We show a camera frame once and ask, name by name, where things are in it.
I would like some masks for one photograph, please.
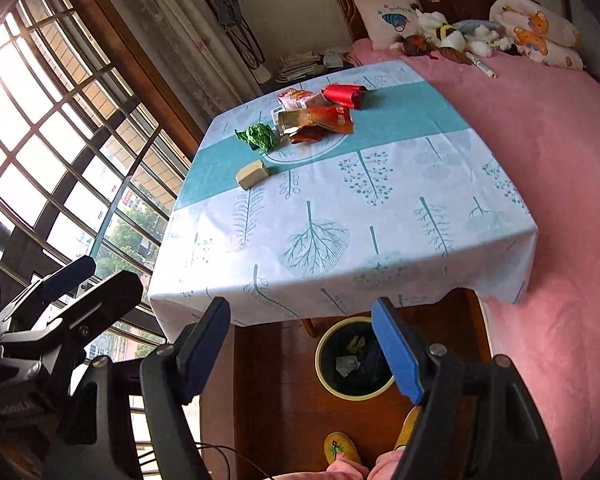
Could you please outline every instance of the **tablecloth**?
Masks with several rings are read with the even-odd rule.
[[[364,312],[379,296],[434,303],[457,286],[510,303],[524,292],[538,229],[469,124],[401,61],[301,86],[333,82],[370,89],[354,133],[281,144],[262,156],[272,176],[249,190],[235,174],[260,155],[234,130],[271,124],[275,95],[209,127],[149,288],[170,339],[214,296],[250,325]]]

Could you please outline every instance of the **tree print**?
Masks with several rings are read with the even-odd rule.
[[[420,197],[421,208],[414,212],[423,224],[424,234],[429,239],[435,250],[442,253],[442,257],[449,256],[452,248],[452,239],[449,234],[449,222],[446,220],[446,210],[442,206],[429,205],[423,196]]]
[[[363,270],[354,277],[360,288],[376,288],[378,286],[392,286],[398,280],[404,281],[408,278],[408,268],[403,256],[398,251],[380,253],[376,241],[376,231],[369,226],[371,239],[376,254],[365,261]]]
[[[394,190],[386,184],[389,173],[393,171],[386,166],[388,159],[386,152],[362,155],[357,150],[355,155],[341,160],[338,165],[347,173],[344,181],[349,184],[349,188],[366,198],[366,203],[376,206],[388,200],[389,194]]]
[[[282,183],[280,184],[280,195],[284,195],[288,200],[292,194],[299,194],[299,177],[296,170],[286,170],[282,174]]]
[[[496,189],[504,192],[504,196],[510,199],[514,204],[518,204],[527,214],[529,214],[526,208],[525,202],[522,200],[520,193],[513,185],[513,182],[507,175],[502,171],[500,164],[498,164],[495,158],[491,157],[491,160],[482,166],[482,170],[487,176],[494,179],[494,185]]]
[[[257,226],[258,213],[262,209],[262,186],[250,187],[238,195],[234,208],[234,233],[238,237],[238,248],[245,249]]]
[[[274,300],[270,295],[269,281],[258,277],[258,265],[253,266],[253,281],[245,285],[242,290],[249,294],[254,300],[263,304],[270,304],[275,307],[277,312],[281,312],[285,317],[299,319],[300,316],[291,310],[288,306]]]
[[[212,243],[212,238],[201,238],[198,233],[196,233],[196,236],[193,239],[193,252],[191,253],[189,268],[193,267],[195,262],[200,262],[202,264],[209,263],[209,253],[211,251]]]
[[[398,294],[398,304],[400,306],[415,306],[427,303],[427,295],[424,296],[412,296],[411,298],[404,298],[401,294]]]
[[[475,207],[469,213],[469,219],[464,223],[468,231],[480,232],[494,229],[502,225],[502,215],[497,211],[483,208],[474,196]]]
[[[320,289],[321,293],[325,295],[325,299],[322,300],[323,303],[332,304],[335,306],[344,316],[348,316],[347,307],[345,306],[346,297],[344,294],[338,294],[337,296],[332,296],[327,292],[325,288]]]
[[[428,180],[444,180],[451,170],[450,166],[458,166],[462,163],[462,158],[455,152],[450,152],[450,147],[445,142],[437,142],[435,145],[429,137],[425,137],[422,143],[422,151],[417,153],[413,160],[425,166],[422,170],[422,176]]]
[[[316,220],[307,200],[308,227],[289,238],[280,264],[298,278],[312,278],[337,265],[349,246],[349,230],[331,220]]]

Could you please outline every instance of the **tofu block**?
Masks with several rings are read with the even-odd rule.
[[[236,181],[244,190],[255,186],[260,181],[269,176],[269,171],[261,160],[255,160],[251,164],[247,164],[244,168],[238,171],[235,176]]]

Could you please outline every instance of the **plush toy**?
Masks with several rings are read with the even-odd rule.
[[[405,56],[427,56],[432,51],[432,48],[424,36],[413,35],[403,38],[402,36],[396,36],[394,43],[391,44],[390,49],[398,50]]]
[[[468,51],[479,57],[491,57],[494,48],[508,50],[511,46],[510,40],[501,40],[496,30],[490,30],[485,25],[478,25],[470,32],[462,34],[454,26],[449,25],[444,14],[440,12],[416,10],[416,13],[427,41],[437,48],[449,46],[458,52]]]
[[[427,41],[435,47],[450,46],[458,52],[466,48],[466,40],[462,32],[451,27],[441,12],[421,12],[416,9],[418,22],[425,33]]]

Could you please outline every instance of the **curtain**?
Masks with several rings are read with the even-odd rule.
[[[203,131],[262,94],[205,0],[112,2]]]

